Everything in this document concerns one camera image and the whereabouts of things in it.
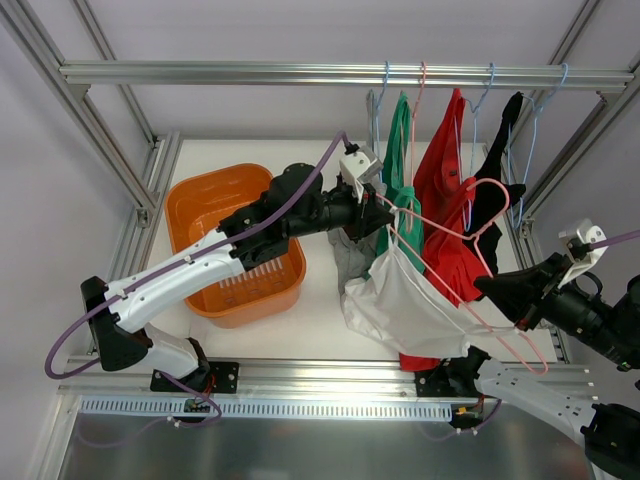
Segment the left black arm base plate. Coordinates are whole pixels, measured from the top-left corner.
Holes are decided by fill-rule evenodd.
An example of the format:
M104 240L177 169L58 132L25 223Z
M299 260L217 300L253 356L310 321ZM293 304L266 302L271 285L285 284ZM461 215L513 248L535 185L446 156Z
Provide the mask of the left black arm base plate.
M207 366L200 365L193 373L178 378L177 382L199 393L235 394L239 379L239 367L237 362L209 361ZM168 393L179 392L181 388L159 371L154 370L150 390Z

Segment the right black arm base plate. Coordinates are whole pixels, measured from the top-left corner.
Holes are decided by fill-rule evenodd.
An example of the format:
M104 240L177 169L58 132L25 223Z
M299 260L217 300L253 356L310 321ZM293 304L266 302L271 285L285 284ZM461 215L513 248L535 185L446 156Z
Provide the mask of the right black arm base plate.
M480 367L487 359L470 357L446 359L432 370L415 372L414 383L418 397L478 398L475 381Z

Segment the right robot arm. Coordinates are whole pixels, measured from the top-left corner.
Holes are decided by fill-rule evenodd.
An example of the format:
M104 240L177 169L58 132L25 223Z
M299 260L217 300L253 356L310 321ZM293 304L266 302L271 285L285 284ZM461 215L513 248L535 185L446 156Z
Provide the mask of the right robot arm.
M570 260L552 254L528 269L480 277L475 285L499 311L525 333L546 322L562 333L561 344L575 361L575 342L607 360L620 372L639 367L639 279L632 277L614 305L602 298L603 285L587 277L589 292L565 282ZM584 401L516 371L478 347L444 363L448 388L466 397L484 394L505 401L554 427L583 450L592 465L618 479L639 476L639 413L618 403Z

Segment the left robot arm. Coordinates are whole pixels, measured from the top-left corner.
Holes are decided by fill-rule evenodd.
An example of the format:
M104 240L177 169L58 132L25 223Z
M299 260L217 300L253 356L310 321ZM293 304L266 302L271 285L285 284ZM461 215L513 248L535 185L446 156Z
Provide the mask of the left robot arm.
M378 160L346 156L336 186L323 191L318 168L292 164L257 200L163 263L110 283L85 280L81 291L102 369L146 364L186 391L203 390L210 366L199 342L167 334L151 325L152 318L205 287L286 254L293 238L342 229L358 241L390 223L393 216L378 203L372 183L381 169Z

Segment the white tank top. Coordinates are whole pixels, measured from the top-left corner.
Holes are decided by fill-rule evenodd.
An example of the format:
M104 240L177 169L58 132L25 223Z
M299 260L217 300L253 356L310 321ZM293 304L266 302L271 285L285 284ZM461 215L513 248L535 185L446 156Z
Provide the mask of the white tank top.
M341 308L352 331L414 357L465 357L473 345L515 335L512 328L488 328L466 308L455 307L393 238L368 279L346 283Z

